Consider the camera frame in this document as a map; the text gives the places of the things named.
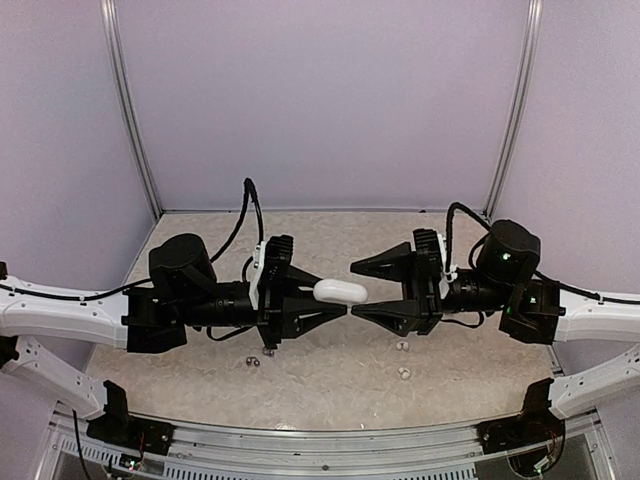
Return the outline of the white earbud charging case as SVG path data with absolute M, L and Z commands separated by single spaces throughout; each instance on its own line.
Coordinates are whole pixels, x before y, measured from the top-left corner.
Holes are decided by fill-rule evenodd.
M 367 289 L 358 283 L 323 279 L 314 285 L 313 296 L 321 302 L 356 305 L 364 304 L 369 294 Z

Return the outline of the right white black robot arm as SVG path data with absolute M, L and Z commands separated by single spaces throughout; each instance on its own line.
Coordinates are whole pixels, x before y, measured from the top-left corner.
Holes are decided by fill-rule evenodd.
M 453 264 L 454 216 L 445 232 L 417 229 L 404 242 L 351 264 L 351 272 L 401 286 L 395 301 L 356 305 L 354 316 L 400 336 L 428 335 L 460 313 L 485 320 L 499 314 L 499 329 L 524 344 L 552 345 L 587 339 L 630 342 L 619 356 L 573 375 L 546 379 L 527 389 L 523 413 L 511 433 L 535 442 L 551 424 L 551 413 L 567 419 L 639 385 L 639 298 L 589 292 L 538 272 L 541 241 L 511 220 L 485 224 L 485 235 L 469 254 L 469 265 Z

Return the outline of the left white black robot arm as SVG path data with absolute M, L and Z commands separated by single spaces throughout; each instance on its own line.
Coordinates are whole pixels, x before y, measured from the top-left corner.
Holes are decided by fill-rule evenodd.
M 204 241 L 180 234 L 149 254 L 149 280 L 114 292 L 91 293 L 46 287 L 29 289 L 1 274 L 1 371 L 31 381 L 76 412 L 99 419 L 121 445 L 140 434 L 125 391 L 97 381 L 41 345 L 41 338 L 101 344 L 133 354 L 162 354 L 187 342 L 188 329 L 252 329 L 268 350 L 344 316 L 348 308 L 319 301 L 319 278 L 291 264 L 293 239 L 273 236 L 259 243 L 250 281 L 217 279 Z

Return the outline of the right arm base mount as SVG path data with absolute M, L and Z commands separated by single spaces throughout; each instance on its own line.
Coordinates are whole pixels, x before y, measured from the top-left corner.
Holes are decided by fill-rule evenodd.
M 484 454 L 518 449 L 565 435 L 565 421 L 550 410 L 549 393 L 553 382 L 552 378 L 547 378 L 531 384 L 517 414 L 476 425 Z

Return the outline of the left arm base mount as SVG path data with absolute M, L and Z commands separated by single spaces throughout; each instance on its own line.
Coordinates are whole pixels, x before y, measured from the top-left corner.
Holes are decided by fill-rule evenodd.
M 141 455 L 168 454 L 175 426 L 171 423 L 134 416 L 129 412 L 126 391 L 109 380 L 103 383 L 106 403 L 96 419 L 88 421 L 90 438 L 138 451 Z

